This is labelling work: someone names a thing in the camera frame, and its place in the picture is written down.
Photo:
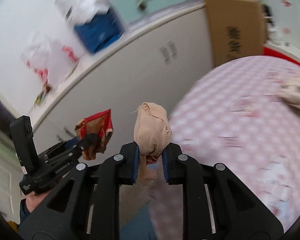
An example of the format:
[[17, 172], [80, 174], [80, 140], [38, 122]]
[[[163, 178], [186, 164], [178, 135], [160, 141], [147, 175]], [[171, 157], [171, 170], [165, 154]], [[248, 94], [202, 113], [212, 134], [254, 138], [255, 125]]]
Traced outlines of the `person left hand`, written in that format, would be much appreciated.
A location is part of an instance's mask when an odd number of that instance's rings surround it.
[[45, 199], [45, 197], [51, 192], [51, 190], [44, 192], [44, 193], [34, 193], [31, 192], [28, 194], [25, 198], [25, 204], [27, 207], [27, 210], [32, 213], [34, 209], [37, 208], [37, 206]]

